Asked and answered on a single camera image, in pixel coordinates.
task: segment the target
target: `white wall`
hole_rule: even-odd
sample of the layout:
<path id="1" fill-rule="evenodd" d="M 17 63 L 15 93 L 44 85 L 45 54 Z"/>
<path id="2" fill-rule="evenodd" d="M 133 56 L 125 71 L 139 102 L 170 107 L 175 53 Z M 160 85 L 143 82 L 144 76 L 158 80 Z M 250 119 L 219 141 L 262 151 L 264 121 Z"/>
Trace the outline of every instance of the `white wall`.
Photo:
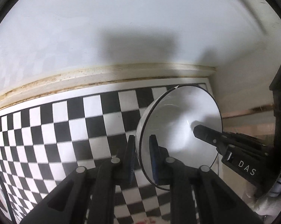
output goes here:
<path id="1" fill-rule="evenodd" d="M 240 0 L 19 0 L 0 24 L 0 92 L 84 67 L 219 66 L 262 38 Z"/>
<path id="2" fill-rule="evenodd" d="M 266 42 L 253 53 L 219 66 L 210 78 L 223 113 L 273 103 L 268 87 L 281 64 L 281 20 L 265 0 L 246 2 L 261 21 Z"/>

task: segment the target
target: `checkerboard pattern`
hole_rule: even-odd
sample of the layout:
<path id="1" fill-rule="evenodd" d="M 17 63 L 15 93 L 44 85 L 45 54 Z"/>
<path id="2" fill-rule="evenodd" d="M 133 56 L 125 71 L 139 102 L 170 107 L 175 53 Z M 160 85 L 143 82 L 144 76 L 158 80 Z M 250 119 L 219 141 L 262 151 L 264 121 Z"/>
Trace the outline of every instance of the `checkerboard pattern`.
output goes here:
<path id="1" fill-rule="evenodd" d="M 174 86 L 70 98 L 1 116 L 0 175 L 18 221 L 76 167 L 98 167 L 115 156 L 147 106 Z M 115 195 L 114 223 L 169 220 L 169 192 L 151 185 L 137 160 L 132 184 L 117 186 Z"/>

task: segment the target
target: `silver rivet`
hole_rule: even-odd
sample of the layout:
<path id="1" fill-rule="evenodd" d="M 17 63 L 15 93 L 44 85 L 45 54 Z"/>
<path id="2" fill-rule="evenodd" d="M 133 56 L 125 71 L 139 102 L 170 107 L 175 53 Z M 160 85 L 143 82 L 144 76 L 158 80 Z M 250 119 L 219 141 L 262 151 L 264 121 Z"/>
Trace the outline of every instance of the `silver rivet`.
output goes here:
<path id="1" fill-rule="evenodd" d="M 76 168 L 77 173 L 83 173 L 85 171 L 85 167 L 79 166 Z"/>
<path id="2" fill-rule="evenodd" d="M 167 162 L 167 163 L 173 163 L 174 161 L 175 161 L 175 158 L 173 158 L 173 157 L 167 157 L 166 159 L 165 159 L 165 161 Z"/>
<path id="3" fill-rule="evenodd" d="M 208 167 L 207 165 L 203 165 L 203 166 L 201 166 L 201 170 L 203 171 L 203 172 L 209 172 L 209 170 L 210 170 L 210 167 Z"/>
<path id="4" fill-rule="evenodd" d="M 120 158 L 118 158 L 118 157 L 114 157 L 114 158 L 112 158 L 111 159 L 111 162 L 112 163 L 119 163 L 121 160 L 120 160 Z"/>

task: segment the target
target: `enamel bowl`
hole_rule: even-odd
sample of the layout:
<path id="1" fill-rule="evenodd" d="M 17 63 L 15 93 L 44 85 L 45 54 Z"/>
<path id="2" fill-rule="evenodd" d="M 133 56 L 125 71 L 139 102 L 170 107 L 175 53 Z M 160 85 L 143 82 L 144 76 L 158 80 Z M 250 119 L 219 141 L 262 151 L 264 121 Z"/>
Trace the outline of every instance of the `enamel bowl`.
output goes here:
<path id="1" fill-rule="evenodd" d="M 214 98 L 194 84 L 168 90 L 144 111 L 137 126 L 135 144 L 140 166 L 150 183 L 156 185 L 149 152 L 152 134 L 156 135 L 159 146 L 185 165 L 211 167 L 217 156 L 216 147 L 195 138 L 193 128 L 197 125 L 222 132 L 222 118 Z"/>

